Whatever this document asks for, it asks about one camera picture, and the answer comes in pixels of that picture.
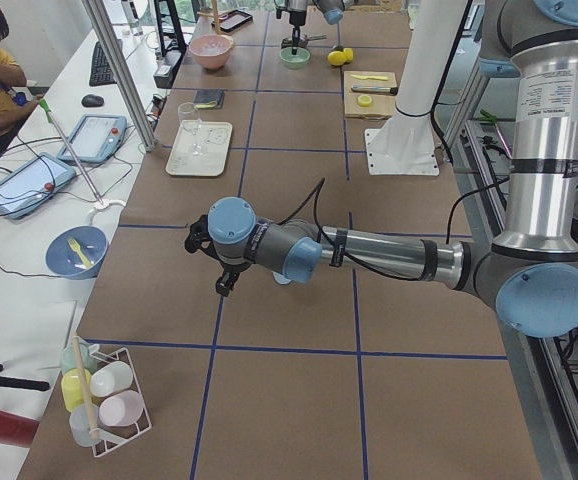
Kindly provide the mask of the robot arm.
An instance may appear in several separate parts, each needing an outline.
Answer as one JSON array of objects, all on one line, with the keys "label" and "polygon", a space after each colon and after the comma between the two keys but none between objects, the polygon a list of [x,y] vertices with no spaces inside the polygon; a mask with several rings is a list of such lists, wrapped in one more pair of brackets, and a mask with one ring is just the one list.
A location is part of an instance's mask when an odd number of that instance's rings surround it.
[{"label": "robot arm", "polygon": [[225,197],[190,228],[185,247],[218,260],[216,290],[260,265],[309,281],[319,264],[357,265],[410,282],[437,281],[491,307],[536,338],[578,326],[578,244],[570,231],[578,178],[578,1],[489,1],[480,67],[517,76],[519,91],[501,233],[487,246],[324,227],[258,216]]},{"label": "robot arm", "polygon": [[323,15],[329,25],[334,25],[342,20],[344,12],[354,4],[354,1],[348,0],[284,0],[274,2],[277,19],[281,19],[284,12],[289,16],[289,24],[292,26],[290,49],[293,55],[297,54],[301,40],[301,28],[306,25],[307,10],[310,5],[313,5]]}]

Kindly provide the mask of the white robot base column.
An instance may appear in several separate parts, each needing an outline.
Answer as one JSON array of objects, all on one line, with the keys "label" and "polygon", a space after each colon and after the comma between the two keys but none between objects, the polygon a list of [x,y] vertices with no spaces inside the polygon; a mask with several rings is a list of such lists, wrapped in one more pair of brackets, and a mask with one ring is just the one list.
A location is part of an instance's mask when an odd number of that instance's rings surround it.
[{"label": "white robot base column", "polygon": [[368,171],[373,176],[437,176],[432,127],[436,95],[450,65],[471,3],[422,1],[416,16],[392,117],[365,131]]}]

